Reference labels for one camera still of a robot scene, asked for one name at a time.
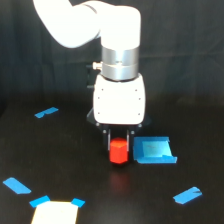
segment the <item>black table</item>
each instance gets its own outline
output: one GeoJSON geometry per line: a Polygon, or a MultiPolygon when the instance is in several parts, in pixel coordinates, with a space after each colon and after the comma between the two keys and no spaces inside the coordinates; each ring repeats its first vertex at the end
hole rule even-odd
{"type": "Polygon", "coordinates": [[[80,198],[77,224],[224,223],[224,108],[147,104],[152,124],[139,136],[168,136],[177,164],[112,166],[102,135],[86,122],[88,103],[9,103],[0,118],[0,223],[30,224],[31,200],[80,198]],[[34,117],[55,106],[58,112],[34,117]],[[15,177],[32,190],[2,184],[15,177]],[[203,196],[173,196],[193,187],[203,196]]]}

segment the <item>blue tape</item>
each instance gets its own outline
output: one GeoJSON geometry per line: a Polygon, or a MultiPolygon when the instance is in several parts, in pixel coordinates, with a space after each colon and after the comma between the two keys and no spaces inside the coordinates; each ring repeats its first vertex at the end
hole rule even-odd
{"type": "Polygon", "coordinates": [[[162,156],[162,157],[142,157],[137,159],[138,163],[141,164],[166,164],[176,163],[177,157],[173,156],[162,156]]]}
{"type": "Polygon", "coordinates": [[[42,118],[45,114],[52,114],[52,113],[54,113],[54,112],[56,112],[56,111],[58,111],[58,109],[55,108],[55,107],[52,107],[52,108],[50,108],[50,109],[47,109],[47,110],[45,110],[45,111],[42,111],[42,112],[40,112],[40,113],[35,114],[35,117],[37,117],[37,118],[42,118]]]}
{"type": "Polygon", "coordinates": [[[74,198],[71,203],[73,205],[77,205],[79,208],[81,208],[86,202],[82,201],[80,199],[74,198]]]}
{"type": "Polygon", "coordinates": [[[178,194],[177,196],[173,197],[175,202],[179,204],[185,204],[188,201],[191,201],[199,196],[201,196],[202,193],[197,187],[192,187],[187,191],[184,191],[181,194],[178,194]]]}
{"type": "Polygon", "coordinates": [[[3,184],[5,184],[8,188],[10,188],[16,194],[29,194],[31,192],[29,188],[24,186],[22,183],[20,183],[18,180],[16,180],[13,177],[10,177],[9,179],[3,181],[3,184]]]}
{"type": "Polygon", "coordinates": [[[47,201],[50,201],[50,198],[46,195],[46,196],[43,196],[41,198],[38,198],[38,199],[35,199],[35,200],[31,201],[30,205],[33,208],[36,208],[38,205],[43,204],[44,202],[47,202],[47,201]]]}

